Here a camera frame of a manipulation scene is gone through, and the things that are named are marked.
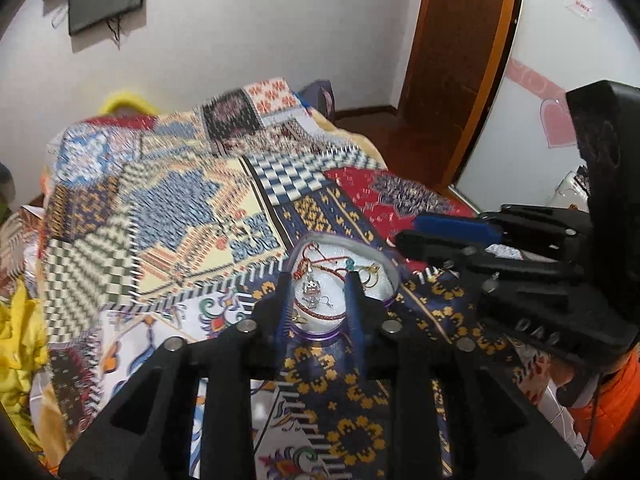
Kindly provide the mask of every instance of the orange cloth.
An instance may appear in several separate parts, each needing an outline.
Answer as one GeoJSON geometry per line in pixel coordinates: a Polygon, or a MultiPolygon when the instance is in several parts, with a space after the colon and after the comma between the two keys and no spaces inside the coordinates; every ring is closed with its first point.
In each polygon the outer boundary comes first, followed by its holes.
{"type": "MultiPolygon", "coordinates": [[[[625,425],[638,399],[640,399],[640,364],[638,351],[634,351],[626,365],[600,389],[596,426],[589,445],[589,452],[596,460],[625,425]]],[[[582,435],[584,440],[587,440],[591,425],[592,402],[584,408],[569,409],[575,419],[574,429],[582,435]]]]}

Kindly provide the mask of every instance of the bedspread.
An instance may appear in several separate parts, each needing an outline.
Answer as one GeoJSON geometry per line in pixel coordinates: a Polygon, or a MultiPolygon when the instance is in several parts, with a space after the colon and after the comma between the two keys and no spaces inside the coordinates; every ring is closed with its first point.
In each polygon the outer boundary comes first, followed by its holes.
{"type": "MultiPolygon", "coordinates": [[[[386,248],[422,211],[469,214],[319,128],[279,78],[189,112],[74,124],[49,145],[47,165],[39,287],[70,443],[165,338],[216,337],[249,315],[307,231],[386,248]]],[[[539,394],[544,356],[485,336],[450,272],[398,266],[394,309],[411,310],[431,338],[471,338],[539,394]]],[[[446,401],[433,388],[448,475],[446,401]]],[[[203,381],[193,475],[205,394],[203,381]]],[[[279,379],[252,385],[258,478],[382,478],[388,396],[358,376],[346,338],[320,348],[291,334],[279,379]]]]}

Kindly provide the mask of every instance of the wooden door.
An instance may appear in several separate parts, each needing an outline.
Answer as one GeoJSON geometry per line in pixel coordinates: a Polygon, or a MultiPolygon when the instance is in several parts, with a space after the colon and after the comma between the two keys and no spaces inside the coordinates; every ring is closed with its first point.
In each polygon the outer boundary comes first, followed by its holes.
{"type": "Polygon", "coordinates": [[[450,147],[441,188],[452,180],[489,104],[494,79],[501,76],[514,3],[422,0],[399,111],[432,142],[435,136],[450,147]]]}

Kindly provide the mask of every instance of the bed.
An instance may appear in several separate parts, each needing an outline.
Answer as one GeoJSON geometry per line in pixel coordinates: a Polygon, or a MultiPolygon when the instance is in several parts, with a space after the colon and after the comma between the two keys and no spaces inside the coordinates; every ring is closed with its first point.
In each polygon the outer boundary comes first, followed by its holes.
{"type": "MultiPolygon", "coordinates": [[[[188,112],[73,124],[47,148],[43,187],[44,218],[13,218],[0,231],[6,248],[15,249],[9,238],[21,240],[10,272],[7,257],[1,262],[0,295],[24,283],[40,300],[48,359],[34,367],[22,412],[33,424],[31,448],[52,471],[158,344],[172,335],[216,337],[250,314],[307,232],[389,250],[420,212],[471,215],[387,171],[368,139],[303,106],[281,78],[188,112]]],[[[395,264],[401,284],[390,316],[409,309],[434,339],[471,339],[537,402],[547,356],[485,335],[450,272],[395,264]]],[[[261,406],[257,477],[382,478],[388,385],[358,376],[345,337],[318,346],[291,336],[284,380],[252,390],[252,405],[261,406]]],[[[448,476],[445,401],[437,383],[433,389],[448,476]]],[[[205,394],[203,383],[192,476],[205,394]]]]}

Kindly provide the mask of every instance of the wooden door trim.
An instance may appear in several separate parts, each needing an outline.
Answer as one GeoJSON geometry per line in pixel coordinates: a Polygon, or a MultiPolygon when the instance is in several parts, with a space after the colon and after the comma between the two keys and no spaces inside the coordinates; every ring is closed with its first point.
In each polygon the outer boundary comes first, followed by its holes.
{"type": "Polygon", "coordinates": [[[420,46],[424,39],[423,32],[424,26],[427,22],[427,9],[429,7],[429,0],[420,1],[420,11],[418,12],[418,20],[415,23],[414,42],[411,46],[411,54],[409,54],[409,63],[406,66],[406,73],[404,75],[404,84],[402,85],[402,92],[400,93],[400,102],[398,103],[399,115],[404,115],[404,107],[406,106],[407,99],[409,98],[409,86],[411,86],[411,78],[414,76],[415,65],[418,61],[418,55],[420,53],[420,46]]]}
{"type": "Polygon", "coordinates": [[[449,160],[449,165],[445,170],[440,184],[436,188],[437,191],[446,190],[449,184],[452,184],[456,179],[462,164],[466,161],[465,156],[469,145],[477,139],[480,129],[484,126],[484,121],[488,114],[488,107],[493,101],[493,97],[495,97],[498,86],[497,83],[504,73],[504,66],[509,50],[511,49],[511,43],[513,43],[513,35],[517,22],[516,16],[514,16],[514,10],[516,12],[520,10],[521,1],[522,0],[502,0],[500,18],[498,19],[498,26],[494,36],[494,44],[491,47],[489,61],[484,69],[478,95],[476,96],[466,125],[462,130],[453,156],[449,160]]]}

